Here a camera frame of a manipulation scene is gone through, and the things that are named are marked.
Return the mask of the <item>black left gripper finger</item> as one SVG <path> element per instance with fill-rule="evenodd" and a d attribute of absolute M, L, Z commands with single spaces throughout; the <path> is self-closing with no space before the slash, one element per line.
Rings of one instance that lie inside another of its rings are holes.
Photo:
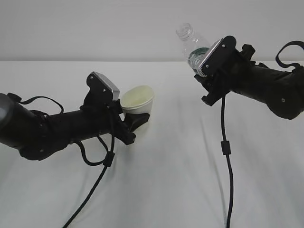
<path fill-rule="evenodd" d="M 149 121 L 150 115 L 148 113 L 143 114 L 130 114 L 127 113 L 124 118 L 124 123 L 128 126 L 130 132 L 134 132 L 136 129 L 144 125 Z"/>

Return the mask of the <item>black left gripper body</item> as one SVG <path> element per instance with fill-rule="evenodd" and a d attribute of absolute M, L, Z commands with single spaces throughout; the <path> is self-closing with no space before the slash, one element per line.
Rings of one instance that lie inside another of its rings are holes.
<path fill-rule="evenodd" d="M 99 134 L 108 131 L 125 145 L 134 143 L 136 135 L 120 118 L 119 114 L 122 113 L 122 109 L 118 101 L 95 95 L 86 95 L 80 110 L 95 123 Z"/>

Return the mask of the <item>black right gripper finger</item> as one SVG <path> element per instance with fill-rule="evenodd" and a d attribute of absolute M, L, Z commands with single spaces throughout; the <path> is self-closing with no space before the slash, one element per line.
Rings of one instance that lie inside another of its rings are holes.
<path fill-rule="evenodd" d="M 206 77 L 201 77 L 196 74 L 194 78 L 202 85 L 204 89 L 209 89 L 209 80 Z"/>

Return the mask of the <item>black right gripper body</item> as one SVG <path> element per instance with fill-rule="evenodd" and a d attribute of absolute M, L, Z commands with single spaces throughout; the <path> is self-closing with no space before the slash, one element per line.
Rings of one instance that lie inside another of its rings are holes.
<path fill-rule="evenodd" d="M 206 78 L 209 80 L 209 89 L 206 89 L 208 95 L 203 96 L 202 101 L 212 106 L 229 93 L 232 88 L 232 68 L 240 68 L 244 62 L 251 59 L 254 53 L 255 49 L 251 45 L 245 44 L 242 51 L 236 50 L 215 73 L 207 76 Z"/>

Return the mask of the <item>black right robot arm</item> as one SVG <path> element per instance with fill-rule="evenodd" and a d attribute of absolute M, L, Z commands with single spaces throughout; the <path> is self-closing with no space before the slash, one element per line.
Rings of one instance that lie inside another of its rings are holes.
<path fill-rule="evenodd" d="M 202 101 L 212 106 L 229 92 L 264 103 L 275 115 L 292 120 L 304 111 L 304 67 L 293 63 L 291 72 L 271 69 L 251 58 L 254 48 L 244 44 L 218 65 L 214 73 L 195 79 L 207 90 Z"/>

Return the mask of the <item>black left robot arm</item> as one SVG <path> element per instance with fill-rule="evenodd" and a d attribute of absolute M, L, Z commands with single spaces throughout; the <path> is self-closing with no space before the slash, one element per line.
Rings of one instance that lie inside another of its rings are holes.
<path fill-rule="evenodd" d="M 69 144 L 112 134 L 125 145 L 134 143 L 134 131 L 148 122 L 149 113 L 120 118 L 119 101 L 104 103 L 91 93 L 79 110 L 48 115 L 28 110 L 14 94 L 0 95 L 0 142 L 19 151 L 21 157 L 41 161 Z"/>

